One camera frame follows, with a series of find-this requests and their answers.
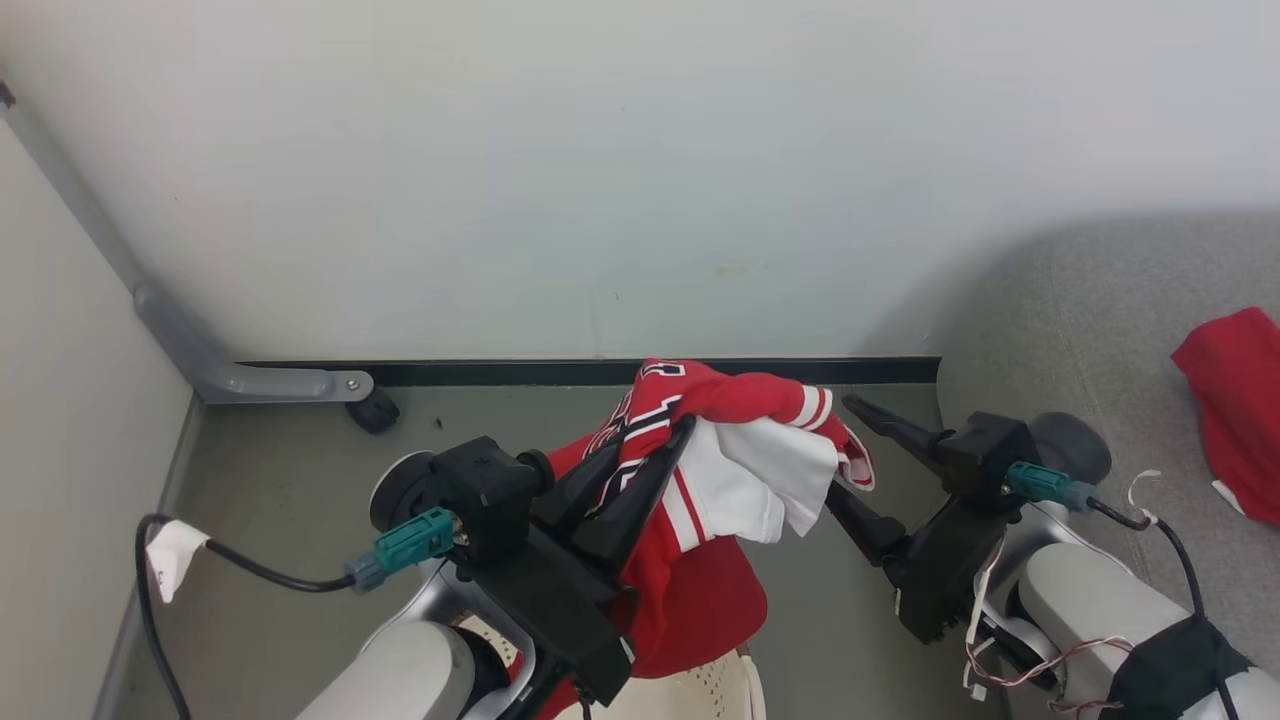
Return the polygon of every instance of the white cable tie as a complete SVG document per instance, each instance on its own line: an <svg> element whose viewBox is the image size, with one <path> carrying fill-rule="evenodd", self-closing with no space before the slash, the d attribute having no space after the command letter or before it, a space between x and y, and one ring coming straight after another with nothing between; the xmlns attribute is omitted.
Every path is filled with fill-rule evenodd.
<svg viewBox="0 0 1280 720"><path fill-rule="evenodd" d="M1129 492L1125 493L1125 500L1129 502L1129 507L1132 507L1132 509L1138 510L1139 512L1142 512L1143 516L1146 516L1148 520L1151 520L1152 525L1155 525L1156 521L1160 520L1160 518L1156 518L1155 512L1151 512L1146 507L1139 507L1138 503L1133 501L1133 487L1137 486L1138 480L1140 480L1143 478L1160 478L1162 475L1164 475L1164 473L1161 473L1160 470L1143 470L1143 471L1140 471L1140 473L1138 473L1137 475L1133 477L1133 480L1129 482Z"/></svg>

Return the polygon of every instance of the black wheel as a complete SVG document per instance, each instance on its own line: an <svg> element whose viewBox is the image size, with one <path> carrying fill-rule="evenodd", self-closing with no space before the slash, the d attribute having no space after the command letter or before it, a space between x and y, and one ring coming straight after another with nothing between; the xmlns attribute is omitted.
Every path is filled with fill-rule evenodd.
<svg viewBox="0 0 1280 720"><path fill-rule="evenodd" d="M347 404L347 414L371 436L387 430L399 419L399 407L387 397L383 388L375 387L369 397Z"/></svg>

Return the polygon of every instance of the red garment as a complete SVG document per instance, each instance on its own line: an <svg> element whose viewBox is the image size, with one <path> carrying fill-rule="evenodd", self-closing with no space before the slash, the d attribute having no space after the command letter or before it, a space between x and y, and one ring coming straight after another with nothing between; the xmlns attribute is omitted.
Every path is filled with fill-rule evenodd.
<svg viewBox="0 0 1280 720"><path fill-rule="evenodd" d="M833 404L831 391L763 373L731 377L700 363L648 360L599 430L549 457L556 475L562 477L609 438L625 433L618 471L602 500L608 502L625 492L626 482L650 452L671 438L671 427L681 418L695 415L726 424L769 418L829 439L838 457L833 469L849 484L870 489L870 457L832 413ZM636 678L664 678L712 662L746 642L765 616L764 589L736 538L707 541L710 533L699 523L685 479L677 471L669 482L681 491L687 507L671 505L671 498L680 495L664 496L622 573L623 580L640 591L631 625ZM678 515L676 527L672 515ZM539 717L554 717L576 701L564 683Z"/></svg>
<svg viewBox="0 0 1280 720"><path fill-rule="evenodd" d="M1280 328L1247 307L1192 331L1172 359L1199 401L1213 473L1245 515L1280 527Z"/></svg>

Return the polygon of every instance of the white tape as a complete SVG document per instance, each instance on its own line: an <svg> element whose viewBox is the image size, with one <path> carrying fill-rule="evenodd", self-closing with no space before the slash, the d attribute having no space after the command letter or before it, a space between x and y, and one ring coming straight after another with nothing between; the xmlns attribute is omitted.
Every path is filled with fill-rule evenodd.
<svg viewBox="0 0 1280 720"><path fill-rule="evenodd" d="M173 602L173 593L178 592L182 578L191 568L191 559L196 551L205 546L209 536L183 523L173 520L160 528L156 537L147 543L147 565L156 578L156 587L160 588L160 600Z"/></svg>
<svg viewBox="0 0 1280 720"><path fill-rule="evenodd" d="M1142 511L1142 514L1143 514L1143 515L1144 515L1144 516L1146 516L1146 518L1147 518L1148 520L1151 520L1151 521L1152 521L1152 524L1155 524L1155 523L1156 523L1157 520L1160 520L1160 518L1156 518L1156 515L1155 515L1153 512L1148 511L1148 510L1147 510L1146 507L1139 507L1139 506L1138 506L1138 505L1137 505L1137 503L1135 503L1135 502L1133 501L1133 487L1134 487L1134 486L1137 486L1137 484L1138 484L1138 480L1140 480L1140 479L1143 479L1143 478L1152 478L1152 479L1155 479L1155 478L1158 478L1158 477L1161 477L1162 474L1164 474L1164 473L1161 473L1160 470L1143 470L1143 471L1138 473L1137 475L1134 475L1134 477L1133 477L1133 480L1132 480L1132 482L1129 483L1129 492L1128 492L1128 493L1125 493L1125 500L1126 500L1126 501L1129 501L1129 507L1133 507L1133 509L1135 509L1135 510L1139 510L1139 511Z"/></svg>

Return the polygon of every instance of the red and white wire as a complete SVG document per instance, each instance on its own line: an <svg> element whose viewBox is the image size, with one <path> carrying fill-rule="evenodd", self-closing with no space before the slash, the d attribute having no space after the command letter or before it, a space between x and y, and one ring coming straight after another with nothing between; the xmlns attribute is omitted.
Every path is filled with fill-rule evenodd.
<svg viewBox="0 0 1280 720"><path fill-rule="evenodd" d="M987 598L987 587L991 583L991 569L1000 560L1000 553L1004 550L1005 550L1005 537L1001 536L1000 542L996 543L996 547L992 548L991 551L991 556L987 557L987 561L983 564L982 570L978 571L977 577L978 584L977 588L974 588L973 612L969 615L969 628L968 630L965 630L965 637L964 637L964 650L965 655L969 657L969 662L965 664L965 673L964 673L965 687L969 687L970 669L973 670L974 675L987 680L992 685L1001 688L1011 688L1014 685L1020 685L1042 673L1052 670L1059 665L1066 662L1068 660L1080 655L1082 652L1085 652L1098 646L1105 644L1123 650L1125 652L1133 652L1133 643L1130 643L1129 641L1124 639L1120 635L1111 635L1107 638L1098 638L1096 641L1082 642L1080 644L1062 652L1053 660L1046 660L1044 662L1041 662L1039 665L1024 673L1019 673L1018 675L1014 675L1011 678L1000 678L997 675L987 673L978 662L978 653L989 647L991 643L983 643L982 646L975 646L974 643L977 642L978 638L978 624L982 621L982 603Z"/></svg>
<svg viewBox="0 0 1280 720"><path fill-rule="evenodd" d="M1120 705L1119 702L1107 702L1105 700L1091 700L1089 702L1082 702L1079 705L1062 705L1056 700L1048 701L1050 710L1062 715L1068 712L1075 712L1075 720L1080 720L1082 717L1084 717L1085 710L1093 710L1093 708L1105 710L1107 707L1124 707L1124 705Z"/></svg>

